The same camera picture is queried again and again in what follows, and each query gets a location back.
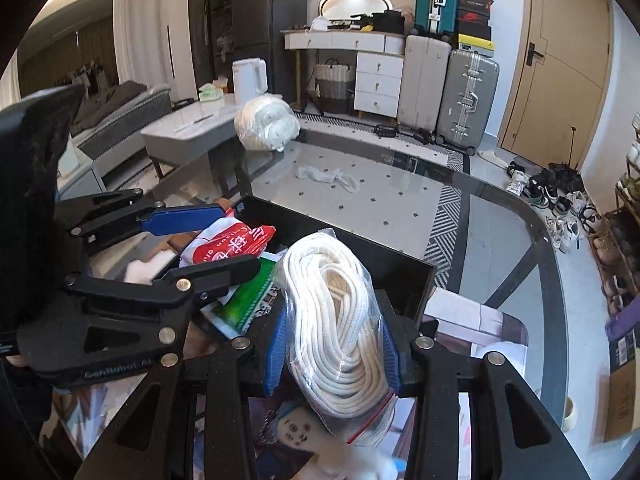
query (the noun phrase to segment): plush toy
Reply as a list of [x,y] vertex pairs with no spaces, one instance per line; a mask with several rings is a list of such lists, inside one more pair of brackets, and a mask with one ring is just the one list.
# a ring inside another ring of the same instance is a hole
[[303,406],[293,409],[283,406],[280,409],[276,436],[286,446],[315,453],[294,476],[296,480],[398,478],[398,468],[393,458],[377,449],[351,446],[335,438],[326,430],[318,416]]

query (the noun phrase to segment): blue gripper pad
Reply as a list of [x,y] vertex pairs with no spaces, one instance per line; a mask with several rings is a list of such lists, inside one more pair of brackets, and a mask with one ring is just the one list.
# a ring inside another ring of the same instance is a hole
[[202,231],[216,220],[225,217],[218,204],[206,206],[170,207],[154,211],[149,220],[143,220],[142,230],[155,236]]
[[264,362],[264,391],[271,397],[276,386],[280,383],[280,375],[287,355],[287,309],[282,308],[275,322],[273,338]]
[[396,345],[391,338],[386,320],[382,319],[382,350],[385,365],[386,383],[393,389],[396,395],[399,394],[400,380],[400,357]]

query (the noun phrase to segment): glass tabletop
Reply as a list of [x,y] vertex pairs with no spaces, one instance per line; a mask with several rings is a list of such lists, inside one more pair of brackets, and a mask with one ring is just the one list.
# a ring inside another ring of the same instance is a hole
[[216,149],[169,173],[154,198],[212,203],[224,180],[233,201],[257,196],[432,264],[436,285],[523,322],[525,379],[561,425],[564,299],[545,225],[527,204],[459,166],[326,132],[303,130],[283,153],[245,152],[237,139]]

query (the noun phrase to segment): white plastic wrapper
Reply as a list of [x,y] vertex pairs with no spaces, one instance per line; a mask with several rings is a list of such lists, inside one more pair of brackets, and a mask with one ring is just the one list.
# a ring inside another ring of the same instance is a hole
[[282,152],[300,133],[300,123],[289,105],[268,94],[245,104],[234,124],[244,148],[254,152]]
[[347,436],[345,419],[358,425],[392,410],[382,316],[369,272],[351,250],[332,230],[301,238],[276,264],[274,281],[286,298],[289,370],[327,428]]

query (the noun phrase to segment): wooden door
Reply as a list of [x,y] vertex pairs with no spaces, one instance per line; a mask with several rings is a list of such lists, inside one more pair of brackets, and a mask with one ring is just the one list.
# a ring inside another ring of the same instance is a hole
[[609,0],[531,0],[526,62],[502,147],[540,166],[584,160],[609,79]]

